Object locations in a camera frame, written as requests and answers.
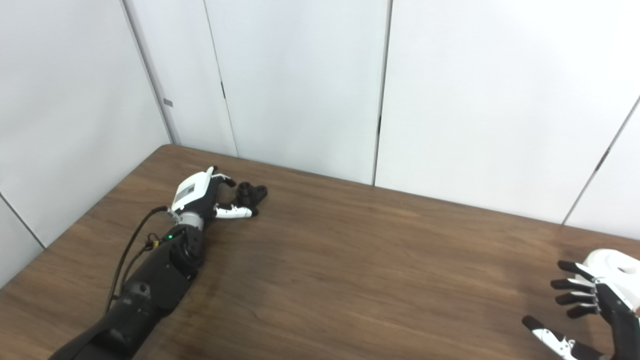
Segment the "panel seam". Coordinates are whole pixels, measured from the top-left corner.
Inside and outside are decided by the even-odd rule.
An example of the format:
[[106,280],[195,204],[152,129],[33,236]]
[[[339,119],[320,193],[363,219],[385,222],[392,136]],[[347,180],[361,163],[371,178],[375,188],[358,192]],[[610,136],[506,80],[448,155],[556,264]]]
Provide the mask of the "panel seam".
[[7,205],[7,207],[9,207],[9,209],[11,210],[11,212],[15,215],[15,217],[18,218],[18,220],[20,220],[20,223],[22,224],[22,226],[25,227],[25,229],[27,229],[27,231],[29,231],[29,234],[31,234],[33,236],[33,238],[38,242],[38,244],[40,244],[40,246],[43,249],[46,249],[47,247],[44,246],[44,244],[42,243],[42,241],[40,241],[40,239],[36,236],[36,234],[33,232],[33,230],[31,230],[31,228],[27,225],[27,223],[24,221],[24,219],[22,218],[22,216],[20,216],[20,214],[18,214],[18,211],[15,210],[15,208],[13,206],[11,206],[11,204],[9,203],[9,201],[6,199],[6,197],[4,197],[4,195],[2,194],[2,192],[0,192],[0,199],[2,199],[2,201],[4,201],[4,203]]
[[591,173],[591,176],[589,176],[589,179],[587,180],[586,184],[584,184],[584,186],[582,187],[582,190],[580,191],[580,193],[578,194],[578,197],[575,199],[575,201],[573,202],[573,205],[571,206],[571,208],[569,209],[569,212],[566,214],[566,216],[564,217],[564,220],[562,221],[563,225],[566,225],[566,222],[569,220],[569,217],[571,216],[571,214],[573,213],[573,210],[575,210],[575,207],[578,205],[578,203],[580,202],[582,196],[584,195],[584,192],[587,190],[587,188],[589,187],[589,185],[591,184],[593,178],[596,176],[596,173],[600,170],[600,167],[602,166],[602,164],[606,161],[609,153],[611,152],[611,149],[613,148],[613,146],[616,144],[616,142],[618,141],[618,138],[620,137],[620,134],[622,134],[622,131],[625,129],[625,127],[627,126],[627,124],[629,123],[629,120],[631,119],[631,117],[633,116],[634,112],[636,111],[638,104],[640,104],[640,96],[638,96],[638,98],[636,99],[636,102],[634,103],[634,105],[631,107],[631,110],[629,111],[629,114],[627,114],[627,117],[625,118],[625,120],[622,122],[622,125],[620,126],[620,128],[618,129],[618,132],[616,133],[616,135],[613,137],[613,140],[611,140],[611,143],[609,144],[607,150],[605,150],[604,154],[602,155],[602,157],[600,158],[600,161],[598,161],[598,164],[596,165],[595,169],[593,170],[593,172]]
[[136,44],[136,48],[138,50],[138,55],[140,56],[140,60],[142,61],[142,66],[145,69],[145,74],[147,75],[147,81],[149,82],[149,85],[151,86],[151,90],[154,92],[154,95],[155,95],[155,98],[156,98],[156,106],[158,107],[158,110],[160,110],[160,117],[162,118],[166,134],[169,137],[169,142],[172,143],[172,144],[176,144],[177,143],[176,142],[177,135],[174,134],[171,131],[171,127],[169,126],[169,122],[167,121],[168,117],[167,117],[166,112],[164,110],[164,106],[162,104],[162,101],[160,100],[160,99],[164,99],[164,97],[160,93],[160,90],[159,90],[160,87],[158,86],[157,81],[152,76],[152,72],[151,72],[151,68],[150,68],[150,65],[149,65],[149,61],[147,59],[147,55],[144,53],[143,47],[141,45],[140,36],[138,34],[138,31],[136,30],[136,27],[133,25],[133,21],[131,20],[131,11],[130,11],[129,7],[126,4],[126,0],[120,0],[120,5],[122,6],[122,10],[123,10],[125,18],[127,20],[127,24],[129,25],[129,31],[131,32],[131,35],[133,36],[134,43]]
[[220,71],[220,61],[218,61],[218,52],[216,50],[216,42],[213,40],[213,30],[211,29],[211,19],[209,18],[209,9],[207,8],[207,1],[202,0],[204,5],[204,13],[207,16],[207,25],[209,26],[209,36],[211,36],[211,45],[213,46],[213,55],[216,59],[216,67],[218,68],[218,76],[220,77],[220,87],[222,87],[223,97],[225,98],[225,105],[227,106],[227,118],[229,119],[229,127],[231,128],[231,137],[234,140],[234,147],[236,148],[236,156],[240,158],[240,152],[238,151],[238,144],[236,142],[236,132],[234,131],[234,123],[231,121],[231,112],[229,111],[229,102],[227,100],[227,94],[225,92],[224,81],[222,80],[222,72]]
[[389,56],[389,37],[391,34],[391,13],[394,8],[394,0],[388,0],[387,23],[385,28],[385,45],[382,55],[382,74],[380,76],[380,102],[378,103],[378,123],[376,128],[376,142],[373,152],[373,169],[371,174],[371,185],[376,186],[376,174],[378,173],[378,151],[380,149],[380,130],[382,128],[382,106],[385,100],[385,83],[387,81],[387,60]]

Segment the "wooden table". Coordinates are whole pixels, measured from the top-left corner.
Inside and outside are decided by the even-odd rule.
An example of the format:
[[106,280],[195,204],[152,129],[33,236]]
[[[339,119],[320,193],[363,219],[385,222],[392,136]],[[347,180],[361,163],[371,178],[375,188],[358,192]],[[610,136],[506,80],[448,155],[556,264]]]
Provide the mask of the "wooden table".
[[136,359],[555,359],[526,314],[612,349],[548,284],[558,259],[640,257],[635,241],[167,145],[0,291],[0,358],[47,359],[98,320],[138,222],[210,165],[269,197],[207,230],[200,277]]

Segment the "black cable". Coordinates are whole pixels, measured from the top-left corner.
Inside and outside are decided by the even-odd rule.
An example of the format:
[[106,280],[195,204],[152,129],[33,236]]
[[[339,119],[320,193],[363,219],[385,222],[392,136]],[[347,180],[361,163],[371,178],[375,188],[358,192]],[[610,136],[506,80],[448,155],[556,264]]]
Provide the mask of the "black cable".
[[140,222],[140,225],[138,225],[138,228],[133,232],[133,235],[131,236],[131,239],[129,240],[129,243],[127,244],[127,247],[122,252],[122,256],[120,256],[120,260],[118,261],[118,266],[116,267],[116,273],[113,276],[113,281],[111,282],[111,288],[109,289],[109,296],[107,297],[107,304],[104,307],[104,313],[107,313],[107,311],[109,311],[109,308],[111,307],[111,301],[113,300],[113,294],[114,294],[114,292],[116,290],[116,285],[118,284],[118,279],[120,278],[120,271],[122,270],[122,265],[124,264],[124,261],[127,258],[127,254],[129,253],[129,249],[131,249],[131,245],[133,245],[133,241],[136,239],[136,237],[140,233],[140,230],[142,230],[142,227],[145,225],[145,223],[147,222],[147,220],[149,220],[149,218],[151,216],[153,216],[156,213],[162,212],[162,211],[167,211],[167,209],[168,208],[166,206],[158,206],[157,208],[149,211],[149,213],[145,216],[145,218],[142,219],[142,221]]
[[129,264],[127,265],[127,267],[124,269],[124,273],[122,274],[122,280],[120,280],[120,295],[122,295],[122,293],[124,292],[124,284],[127,282],[127,278],[129,277],[129,271],[131,271],[131,267],[133,266],[133,264],[136,262],[136,260],[138,260],[140,256],[142,256],[142,254],[145,251],[153,250],[154,240],[151,240],[151,236],[156,238],[155,241],[160,241],[160,238],[158,238],[158,235],[156,233],[147,234],[147,242],[145,243],[144,246],[142,246],[142,249],[140,249],[133,256],[133,258],[129,261]]

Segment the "white wall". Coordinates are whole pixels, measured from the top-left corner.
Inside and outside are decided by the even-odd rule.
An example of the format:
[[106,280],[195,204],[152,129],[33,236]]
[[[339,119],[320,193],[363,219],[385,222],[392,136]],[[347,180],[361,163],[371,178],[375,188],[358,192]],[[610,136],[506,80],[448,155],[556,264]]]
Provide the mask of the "white wall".
[[637,4],[394,2],[376,185],[562,222],[640,94]]
[[640,240],[640,109],[621,132],[566,224]]
[[206,0],[242,158],[371,184],[387,0]]
[[0,197],[0,288],[24,268],[42,247]]
[[5,3],[0,49],[0,192],[48,245],[168,137],[118,0]]
[[126,4],[176,143],[237,156],[204,2]]

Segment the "robotic arm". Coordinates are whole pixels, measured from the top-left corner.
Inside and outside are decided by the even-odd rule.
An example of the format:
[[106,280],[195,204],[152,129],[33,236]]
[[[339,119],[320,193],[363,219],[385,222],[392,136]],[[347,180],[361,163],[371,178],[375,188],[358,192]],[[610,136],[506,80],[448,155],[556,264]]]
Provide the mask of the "robotic arm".
[[[594,270],[578,263],[558,261],[564,271],[582,276],[577,279],[553,280],[551,287],[571,292],[556,297],[559,305],[577,304],[567,310],[569,318],[575,319],[588,314],[600,314],[611,325],[615,353],[611,360],[640,359],[640,322],[631,303],[607,280]],[[531,316],[525,316],[522,323],[543,344],[565,360],[607,360],[608,357],[564,334],[546,328]]]
[[175,310],[203,265],[205,239],[202,229],[215,218],[258,215],[256,206],[266,197],[266,187],[241,183],[236,198],[231,203],[220,204],[220,185],[234,187],[236,183],[229,176],[214,174],[216,169],[210,167],[206,172],[190,176],[178,186],[170,208],[156,208],[147,215],[149,218],[155,212],[166,211],[176,224],[150,245],[153,250],[147,259],[130,278],[122,279],[122,290],[114,297],[113,288],[123,257],[105,315],[55,352],[50,360],[132,359],[159,321]]

